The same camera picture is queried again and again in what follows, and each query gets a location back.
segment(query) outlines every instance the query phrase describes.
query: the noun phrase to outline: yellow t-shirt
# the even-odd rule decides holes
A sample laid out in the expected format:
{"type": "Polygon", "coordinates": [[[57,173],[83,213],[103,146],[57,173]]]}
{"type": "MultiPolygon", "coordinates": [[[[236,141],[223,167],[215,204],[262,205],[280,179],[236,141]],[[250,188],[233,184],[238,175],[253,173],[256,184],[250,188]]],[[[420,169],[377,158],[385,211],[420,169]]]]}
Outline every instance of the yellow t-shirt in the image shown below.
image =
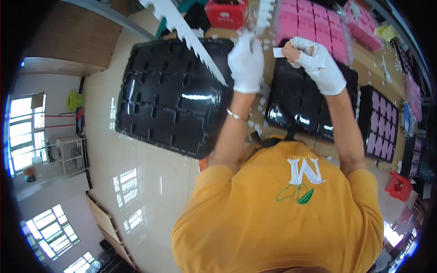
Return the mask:
{"type": "Polygon", "coordinates": [[[366,170],[346,178],[305,145],[280,142],[236,174],[205,169],[171,241],[185,273],[366,272],[383,241],[376,179],[366,170]]]}

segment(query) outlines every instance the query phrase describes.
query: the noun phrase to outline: shiny floor tile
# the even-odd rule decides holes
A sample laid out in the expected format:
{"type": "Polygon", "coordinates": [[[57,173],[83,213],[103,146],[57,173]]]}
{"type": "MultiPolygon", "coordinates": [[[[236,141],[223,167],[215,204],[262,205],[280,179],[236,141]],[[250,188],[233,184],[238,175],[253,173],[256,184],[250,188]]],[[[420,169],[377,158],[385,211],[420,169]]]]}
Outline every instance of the shiny floor tile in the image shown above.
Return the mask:
{"type": "MultiPolygon", "coordinates": [[[[153,7],[129,19],[150,33],[153,7]]],[[[126,248],[142,272],[180,272],[171,231],[198,175],[195,159],[115,132],[117,101],[133,45],[144,40],[123,29],[109,68],[85,79],[86,135],[96,200],[113,215],[126,248]]]]}

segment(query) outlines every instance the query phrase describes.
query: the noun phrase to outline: gold bracelet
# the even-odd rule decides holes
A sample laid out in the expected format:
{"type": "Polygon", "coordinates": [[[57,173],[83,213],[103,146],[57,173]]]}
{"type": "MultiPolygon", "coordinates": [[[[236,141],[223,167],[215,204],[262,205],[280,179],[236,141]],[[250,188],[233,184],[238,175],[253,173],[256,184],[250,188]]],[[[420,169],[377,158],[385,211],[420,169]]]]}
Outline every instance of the gold bracelet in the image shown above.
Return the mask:
{"type": "Polygon", "coordinates": [[[231,115],[231,117],[233,117],[234,119],[238,120],[238,121],[244,121],[247,122],[249,119],[248,118],[242,118],[239,115],[235,114],[234,112],[232,112],[231,110],[229,110],[229,108],[226,108],[226,111],[228,111],[228,114],[231,115]]]}

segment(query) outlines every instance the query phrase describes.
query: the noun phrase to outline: red plastic stool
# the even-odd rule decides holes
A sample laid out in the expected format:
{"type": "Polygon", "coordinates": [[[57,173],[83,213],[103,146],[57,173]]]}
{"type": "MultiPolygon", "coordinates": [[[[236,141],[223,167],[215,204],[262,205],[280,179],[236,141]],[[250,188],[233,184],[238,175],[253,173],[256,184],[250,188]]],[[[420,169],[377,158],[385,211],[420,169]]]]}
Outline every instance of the red plastic stool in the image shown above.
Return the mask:
{"type": "Polygon", "coordinates": [[[390,187],[386,187],[385,191],[390,193],[391,197],[401,200],[402,202],[408,201],[408,198],[413,190],[411,186],[411,178],[406,179],[396,172],[390,172],[393,176],[390,187]]]}

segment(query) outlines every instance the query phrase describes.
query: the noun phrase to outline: white cotton glove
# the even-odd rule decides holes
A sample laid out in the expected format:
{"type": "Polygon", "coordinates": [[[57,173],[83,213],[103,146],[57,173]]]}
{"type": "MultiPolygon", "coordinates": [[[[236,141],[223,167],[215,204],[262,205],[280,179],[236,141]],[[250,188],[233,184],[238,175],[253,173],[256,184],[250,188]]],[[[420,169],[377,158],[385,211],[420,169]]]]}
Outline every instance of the white cotton glove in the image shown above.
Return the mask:
{"type": "Polygon", "coordinates": [[[234,79],[234,90],[256,93],[264,73],[264,54],[261,42],[254,33],[243,32],[234,49],[228,54],[228,65],[234,79]]]}
{"type": "Polygon", "coordinates": [[[294,37],[290,40],[293,48],[300,50],[296,54],[289,45],[282,49],[282,54],[294,68],[303,67],[309,77],[316,83],[324,96],[338,95],[345,87],[346,80],[326,47],[316,42],[294,37]]]}

